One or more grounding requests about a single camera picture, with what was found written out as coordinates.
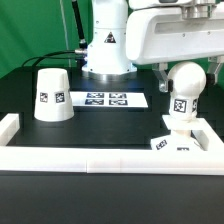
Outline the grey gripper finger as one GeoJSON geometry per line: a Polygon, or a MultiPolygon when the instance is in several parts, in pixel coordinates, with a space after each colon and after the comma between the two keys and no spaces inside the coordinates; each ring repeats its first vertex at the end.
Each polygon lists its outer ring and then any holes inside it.
{"type": "Polygon", "coordinates": [[[173,81],[168,78],[168,64],[154,63],[152,70],[159,82],[159,91],[163,93],[171,92],[173,90],[173,81]]]}
{"type": "Polygon", "coordinates": [[[208,58],[209,67],[206,72],[207,85],[216,85],[218,83],[219,73],[224,67],[224,56],[213,56],[208,58]]]}

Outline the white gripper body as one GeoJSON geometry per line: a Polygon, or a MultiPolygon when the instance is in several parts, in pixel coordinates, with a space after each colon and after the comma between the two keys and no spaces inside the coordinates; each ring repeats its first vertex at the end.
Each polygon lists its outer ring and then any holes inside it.
{"type": "Polygon", "coordinates": [[[197,19],[184,19],[179,7],[134,11],[127,21],[126,55],[138,65],[222,56],[224,7],[197,19]]]}

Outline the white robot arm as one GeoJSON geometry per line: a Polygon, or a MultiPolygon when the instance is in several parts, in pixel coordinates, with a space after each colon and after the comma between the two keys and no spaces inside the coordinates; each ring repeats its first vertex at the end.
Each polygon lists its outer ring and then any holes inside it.
{"type": "Polygon", "coordinates": [[[175,61],[207,58],[212,83],[224,66],[224,0],[92,0],[88,77],[117,80],[150,65],[167,92],[175,61]]]}

